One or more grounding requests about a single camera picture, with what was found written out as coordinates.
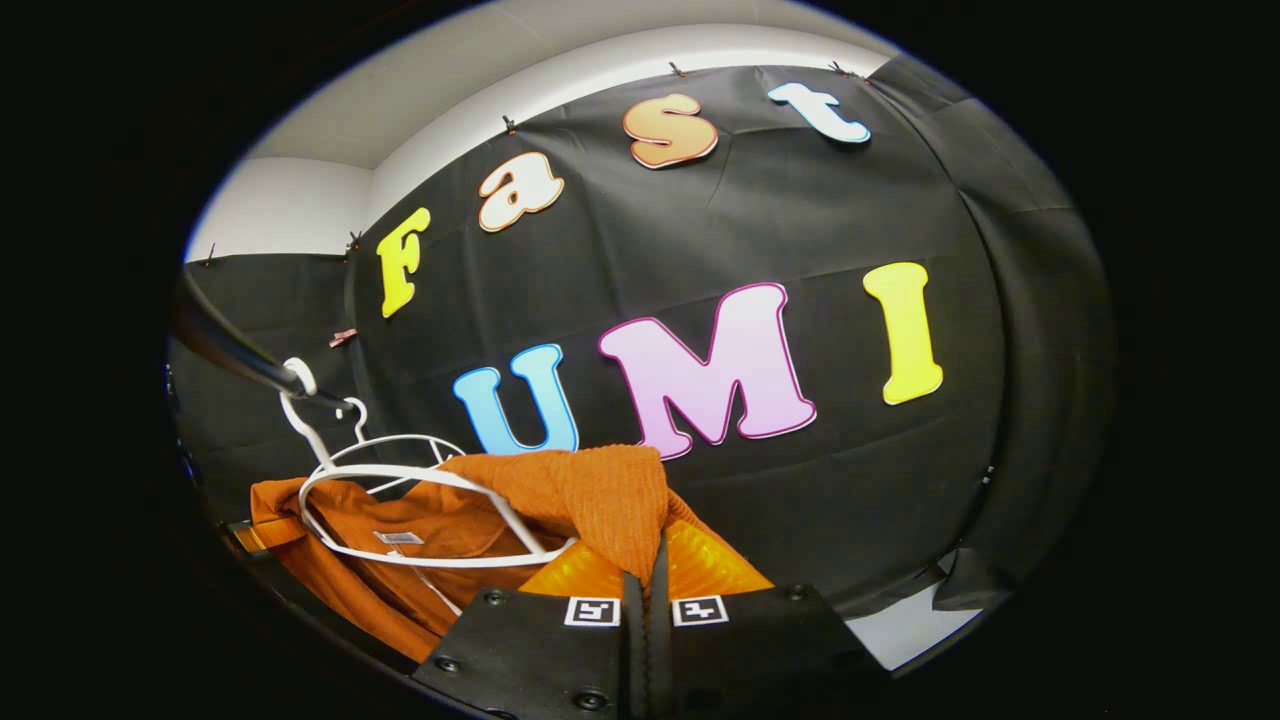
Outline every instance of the foam letter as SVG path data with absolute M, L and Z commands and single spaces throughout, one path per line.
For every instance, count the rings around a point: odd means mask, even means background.
M 872 136 L 863 123 L 845 122 L 829 105 L 840 105 L 840 100 L 826 92 L 814 92 L 799 82 L 780 85 L 769 91 L 769 97 L 778 102 L 790 102 L 800 115 L 822 135 L 841 142 L 864 142 Z
M 511 176 L 511 182 L 502 184 L 507 176 Z M 480 197 L 489 199 L 480 206 L 480 227 L 488 232 L 498 232 L 526 211 L 536 213 L 549 208 L 562 190 L 564 181 L 552 174 L 547 155 L 516 155 L 498 165 L 480 183 Z
M 657 169 L 709 154 L 719 132 L 709 122 L 690 117 L 699 110 L 701 105 L 687 95 L 668 95 L 632 106 L 622 115 L 622 129 L 639 141 L 631 143 L 631 156 Z
M 893 263 L 867 273 L 863 287 L 881 301 L 888 328 L 888 382 L 884 402 L 899 405 L 942 387 L 942 368 L 933 361 L 924 284 L 929 274 L 915 263 Z
M 623 323 L 600 337 L 600 354 L 622 365 L 644 432 L 640 445 L 655 447 L 663 460 L 692 447 L 678 432 L 671 407 L 707 442 L 728 434 L 733 393 L 742 389 L 742 437 L 764 438 L 797 430 L 818 416 L 800 395 L 782 328 L 786 290 L 777 283 L 750 284 L 721 299 L 705 363 L 654 318 Z
M 577 450 L 577 424 L 568 409 L 556 366 L 563 354 L 558 345 L 539 345 L 511 359 L 511 372 L 529 382 L 534 404 L 547 427 L 547 439 L 536 447 L 516 441 L 498 400 L 502 375 L 493 368 L 472 370 L 453 382 L 453 395 L 467 406 L 471 427 L 489 455 L 518 455 L 535 450 Z
M 404 279 L 402 268 L 417 272 L 420 249 L 417 236 L 411 231 L 422 232 L 430 223 L 431 214 L 426 208 L 419 208 L 378 243 L 378 256 L 383 259 L 383 318 L 390 318 L 392 313 L 413 300 L 413 283 Z

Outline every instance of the screw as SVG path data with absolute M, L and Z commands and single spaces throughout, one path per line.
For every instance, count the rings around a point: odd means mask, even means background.
M 582 710 L 600 710 L 608 703 L 609 701 L 603 694 L 593 691 L 577 693 L 573 698 L 573 705 L 581 707 Z

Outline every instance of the white wall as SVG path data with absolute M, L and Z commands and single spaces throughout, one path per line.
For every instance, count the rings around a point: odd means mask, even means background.
M 520 123 L 607 87 L 669 74 L 668 61 L 696 70 L 730 65 L 828 68 L 832 60 L 865 77 L 888 56 L 806 32 L 744 24 L 664 27 L 562 53 L 458 102 L 393 151 L 374 170 L 365 224 L 371 225 L 467 150 L 504 132 L 503 115 Z
M 242 254 L 342 255 L 365 229 L 372 172 L 323 160 L 242 161 L 205 208 L 187 261 Z

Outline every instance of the yellow letter f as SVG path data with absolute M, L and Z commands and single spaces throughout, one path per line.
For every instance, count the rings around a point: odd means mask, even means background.
M 419 208 L 407 220 L 387 234 L 378 243 L 378 256 L 383 259 L 383 316 L 390 318 L 393 313 L 408 304 L 413 299 L 413 283 L 404 279 L 401 268 L 410 273 L 417 272 L 417 263 L 421 259 L 417 245 L 417 236 L 413 232 L 422 232 L 431 223 L 431 214 L 426 208 Z

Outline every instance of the white ceiling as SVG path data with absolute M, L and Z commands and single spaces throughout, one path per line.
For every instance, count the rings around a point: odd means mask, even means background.
M 893 56 L 891 44 L 785 0 L 497 0 L 388 47 L 311 96 L 248 158 L 375 169 L 462 100 L 562 53 L 645 29 L 736 23 L 794 29 Z

